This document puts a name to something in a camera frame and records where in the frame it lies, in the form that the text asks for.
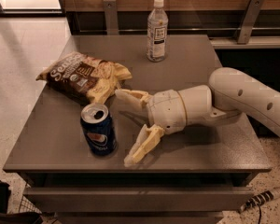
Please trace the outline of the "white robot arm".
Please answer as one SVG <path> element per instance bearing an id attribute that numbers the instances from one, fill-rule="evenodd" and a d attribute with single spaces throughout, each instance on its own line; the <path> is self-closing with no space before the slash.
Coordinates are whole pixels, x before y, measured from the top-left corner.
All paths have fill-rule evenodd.
<path id="1" fill-rule="evenodd" d="M 218 68 L 206 85 L 182 91 L 151 95 L 146 91 L 118 89 L 115 94 L 134 110 L 145 109 L 149 120 L 124 159 L 127 167 L 139 163 L 165 135 L 194 124 L 216 126 L 242 113 L 280 137 L 280 92 L 233 68 Z"/>

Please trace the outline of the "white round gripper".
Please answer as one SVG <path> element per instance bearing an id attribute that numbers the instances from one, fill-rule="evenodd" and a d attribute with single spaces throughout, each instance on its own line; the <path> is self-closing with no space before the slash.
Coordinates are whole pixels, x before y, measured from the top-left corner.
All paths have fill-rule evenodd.
<path id="1" fill-rule="evenodd" d="M 135 111 L 147 106 L 150 128 L 144 125 L 129 154 L 124 159 L 126 167 L 139 163 L 161 140 L 164 134 L 182 131 L 186 127 L 186 111 L 177 91 L 157 92 L 116 89 L 115 95 Z"/>

